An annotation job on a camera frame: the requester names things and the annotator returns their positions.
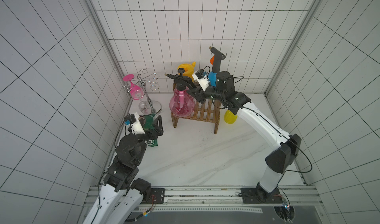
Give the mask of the yellow plastic watering can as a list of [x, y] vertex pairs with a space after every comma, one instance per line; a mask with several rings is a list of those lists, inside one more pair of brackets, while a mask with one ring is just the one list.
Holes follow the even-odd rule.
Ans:
[[185, 70], [185, 72], [183, 73], [183, 76], [189, 77], [191, 78], [192, 81], [194, 81], [193, 74], [195, 72], [195, 66], [196, 66], [196, 62], [194, 61], [192, 64], [189, 64], [189, 63], [181, 64], [178, 66], [178, 69], [183, 68]]

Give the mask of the pink pump spray bottle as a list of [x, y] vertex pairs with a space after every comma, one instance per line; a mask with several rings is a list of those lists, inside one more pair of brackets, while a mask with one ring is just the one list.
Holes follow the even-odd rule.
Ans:
[[[183, 68], [178, 69], [178, 75], [183, 76], [185, 70]], [[175, 75], [165, 74], [165, 76], [173, 79]], [[195, 100], [193, 97], [187, 94], [186, 89], [176, 89], [176, 84], [174, 82], [174, 95], [169, 102], [169, 108], [171, 112], [177, 117], [187, 117], [191, 115], [194, 111]]]

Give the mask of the blue pump spray bottle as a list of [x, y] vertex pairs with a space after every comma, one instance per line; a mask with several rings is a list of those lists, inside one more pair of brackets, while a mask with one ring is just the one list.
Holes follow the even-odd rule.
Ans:
[[221, 61], [226, 59], [227, 55], [220, 52], [218, 49], [216, 49], [213, 46], [210, 46], [209, 49], [214, 55], [210, 59], [210, 63], [212, 65], [212, 68], [208, 74], [208, 80], [209, 80], [211, 86], [216, 87], [216, 80], [217, 80], [216, 75], [217, 75], [217, 73], [220, 72]]

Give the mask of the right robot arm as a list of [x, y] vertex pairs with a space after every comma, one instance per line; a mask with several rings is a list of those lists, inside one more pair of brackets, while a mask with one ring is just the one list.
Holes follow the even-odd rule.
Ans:
[[270, 200], [279, 190], [279, 183], [298, 156], [301, 137], [289, 134], [260, 112], [251, 99], [235, 89], [235, 79], [229, 72], [219, 72], [216, 84], [211, 86], [203, 70], [194, 73], [193, 78], [183, 75], [183, 68], [176, 75], [167, 75], [174, 80], [177, 89], [183, 90], [198, 103], [207, 99], [218, 100], [224, 109], [247, 122], [267, 142], [272, 152], [265, 158], [266, 169], [250, 198], [259, 203]]

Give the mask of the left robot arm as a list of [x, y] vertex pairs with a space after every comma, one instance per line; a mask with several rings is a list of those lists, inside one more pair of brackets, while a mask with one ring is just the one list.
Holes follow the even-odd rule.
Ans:
[[84, 219], [85, 224], [129, 224], [147, 216], [158, 196], [150, 182], [137, 178], [148, 142], [162, 136], [162, 117], [156, 116], [148, 129], [146, 117], [127, 114], [115, 140], [115, 156], [98, 182], [98, 197]]

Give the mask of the brown wooden slatted shelf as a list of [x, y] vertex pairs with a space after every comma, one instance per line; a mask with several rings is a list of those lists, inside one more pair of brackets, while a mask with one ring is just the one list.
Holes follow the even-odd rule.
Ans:
[[177, 117], [171, 112], [171, 119], [174, 128], [177, 128], [179, 119], [188, 119], [199, 122], [209, 122], [214, 124], [214, 134], [216, 135], [220, 123], [221, 109], [218, 107], [221, 103], [219, 101], [214, 102], [211, 99], [207, 99], [205, 103], [198, 103], [195, 100], [194, 111], [187, 117]]

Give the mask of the green chips bag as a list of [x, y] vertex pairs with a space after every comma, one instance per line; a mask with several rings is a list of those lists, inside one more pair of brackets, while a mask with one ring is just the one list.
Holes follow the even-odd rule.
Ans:
[[[154, 128], [153, 128], [153, 121], [155, 120], [155, 115], [144, 115], [142, 116], [142, 119], [143, 119], [143, 129], [145, 132], [149, 132], [149, 133], [154, 133]], [[157, 139], [152, 139], [152, 140], [148, 140], [147, 142], [147, 145], [149, 147], [157, 147], [158, 146], [158, 141]]]

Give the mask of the clear wine glass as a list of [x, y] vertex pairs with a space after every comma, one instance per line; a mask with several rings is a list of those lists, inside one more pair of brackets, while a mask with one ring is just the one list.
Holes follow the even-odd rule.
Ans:
[[140, 100], [138, 107], [143, 115], [150, 115], [152, 113], [151, 106], [147, 101]]

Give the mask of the yellow trigger spray bottle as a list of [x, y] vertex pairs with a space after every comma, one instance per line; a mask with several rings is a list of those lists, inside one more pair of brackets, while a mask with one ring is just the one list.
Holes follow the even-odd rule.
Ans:
[[238, 116], [234, 115], [230, 110], [227, 110], [225, 115], [224, 115], [224, 121], [227, 124], [233, 124], [236, 122]]

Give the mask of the pink wine glass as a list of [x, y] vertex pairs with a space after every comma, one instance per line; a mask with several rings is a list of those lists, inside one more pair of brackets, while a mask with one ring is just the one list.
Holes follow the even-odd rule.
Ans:
[[128, 74], [123, 78], [123, 81], [129, 82], [130, 87], [127, 90], [127, 92], [130, 94], [133, 100], [140, 100], [144, 96], [144, 91], [141, 87], [139, 87], [137, 84], [134, 84], [132, 80], [134, 79], [133, 74]]

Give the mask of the chrome wine glass rack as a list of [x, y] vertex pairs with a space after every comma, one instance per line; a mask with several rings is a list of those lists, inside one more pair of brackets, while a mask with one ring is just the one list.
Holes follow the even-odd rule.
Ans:
[[[144, 91], [144, 96], [140, 100], [147, 101], [150, 104], [151, 110], [152, 110], [152, 113], [150, 115], [153, 115], [153, 114], [159, 115], [162, 111], [161, 103], [156, 100], [152, 100], [149, 96], [149, 93], [159, 90], [159, 85], [158, 85], [159, 75], [157, 73], [150, 74], [148, 73], [146, 69], [141, 69], [134, 76], [135, 77], [132, 80], [132, 82], [134, 84], [137, 84]], [[130, 96], [130, 94], [127, 92], [127, 90], [130, 87], [130, 83], [129, 82], [125, 82], [125, 83], [126, 85], [123, 87], [123, 89]]]

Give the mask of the aluminium mounting rail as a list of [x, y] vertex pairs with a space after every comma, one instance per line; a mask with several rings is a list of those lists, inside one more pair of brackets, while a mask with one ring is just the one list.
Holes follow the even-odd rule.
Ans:
[[269, 223], [328, 224], [313, 186], [136, 186], [89, 189], [80, 224]]

